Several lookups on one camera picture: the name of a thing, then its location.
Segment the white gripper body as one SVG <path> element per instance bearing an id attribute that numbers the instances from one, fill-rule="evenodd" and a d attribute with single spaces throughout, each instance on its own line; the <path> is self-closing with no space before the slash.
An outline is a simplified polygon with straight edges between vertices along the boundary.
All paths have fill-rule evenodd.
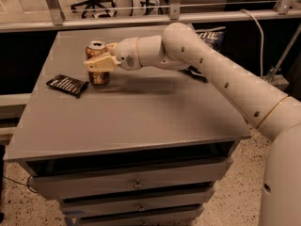
<path id="1" fill-rule="evenodd" d="M 126 70 L 140 70 L 144 67 L 156 67 L 163 70 L 180 71 L 188 64 L 171 59 L 165 51 L 160 35 L 122 40 L 114 49 L 119 66 Z"/>

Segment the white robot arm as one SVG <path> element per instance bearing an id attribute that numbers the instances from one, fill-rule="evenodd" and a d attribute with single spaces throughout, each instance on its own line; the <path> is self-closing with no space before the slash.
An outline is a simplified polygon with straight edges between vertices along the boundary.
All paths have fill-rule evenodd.
<path id="1" fill-rule="evenodd" d="M 261 194 L 259 226 L 301 226 L 301 103 L 209 47 L 189 26 L 169 24 L 162 34 L 100 42 L 84 62 L 90 72 L 153 66 L 198 69 L 247 122 L 272 141 Z"/>

